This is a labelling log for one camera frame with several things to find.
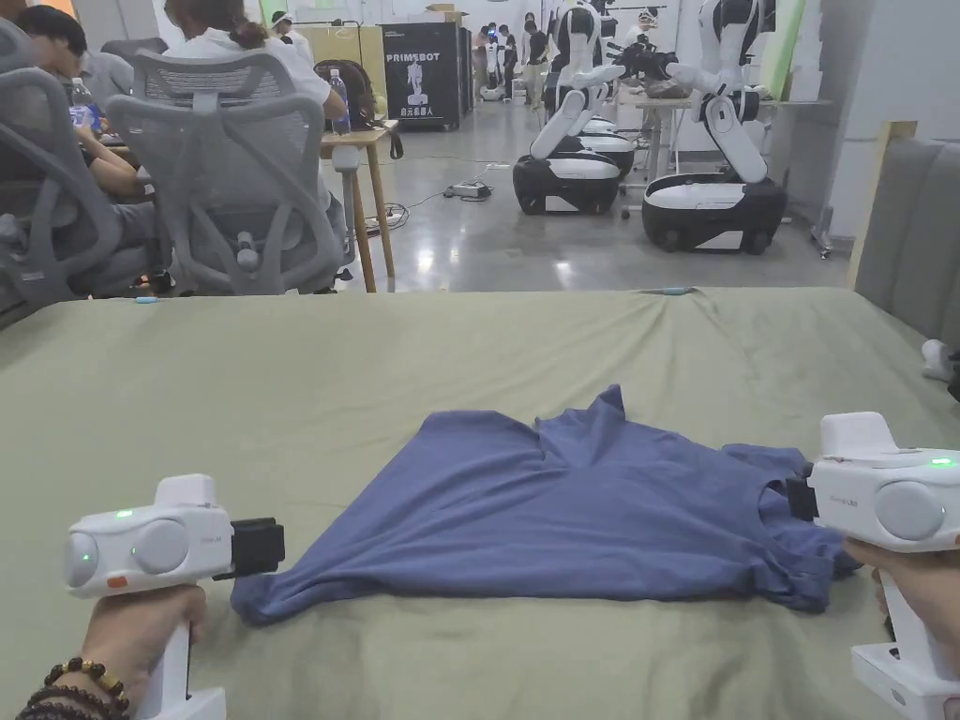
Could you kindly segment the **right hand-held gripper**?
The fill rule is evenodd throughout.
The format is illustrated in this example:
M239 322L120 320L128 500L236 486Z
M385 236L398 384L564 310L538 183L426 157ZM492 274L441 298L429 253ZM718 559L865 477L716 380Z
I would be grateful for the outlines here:
M831 414L821 456L787 480L792 516L899 554L955 552L959 454L899 447L877 412ZM934 636L882 573L891 642L851 649L856 678L906 719L955 719L959 680Z

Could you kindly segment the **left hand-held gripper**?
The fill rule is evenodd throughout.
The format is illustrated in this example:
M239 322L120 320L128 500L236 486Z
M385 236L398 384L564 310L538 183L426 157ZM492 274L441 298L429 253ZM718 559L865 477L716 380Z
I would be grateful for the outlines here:
M162 479L152 504L82 517L68 530L66 584L83 599L275 573L285 532L230 518L205 474Z

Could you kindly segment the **person's right hand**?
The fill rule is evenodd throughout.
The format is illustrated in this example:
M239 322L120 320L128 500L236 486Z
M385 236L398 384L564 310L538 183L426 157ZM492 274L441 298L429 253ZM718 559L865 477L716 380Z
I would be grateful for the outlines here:
M889 613L881 575L888 574L907 604L926 625L954 672L959 671L959 561L956 551L894 553L856 539L845 550L872 569L875 595L883 614Z

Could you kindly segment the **person's left hand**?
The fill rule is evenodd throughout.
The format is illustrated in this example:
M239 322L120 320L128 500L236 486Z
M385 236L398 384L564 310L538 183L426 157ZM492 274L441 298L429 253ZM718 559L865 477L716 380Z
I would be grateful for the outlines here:
M197 585L104 597L92 611L79 656L122 682L135 709L175 629L186 623L197 634L205 611L206 594Z

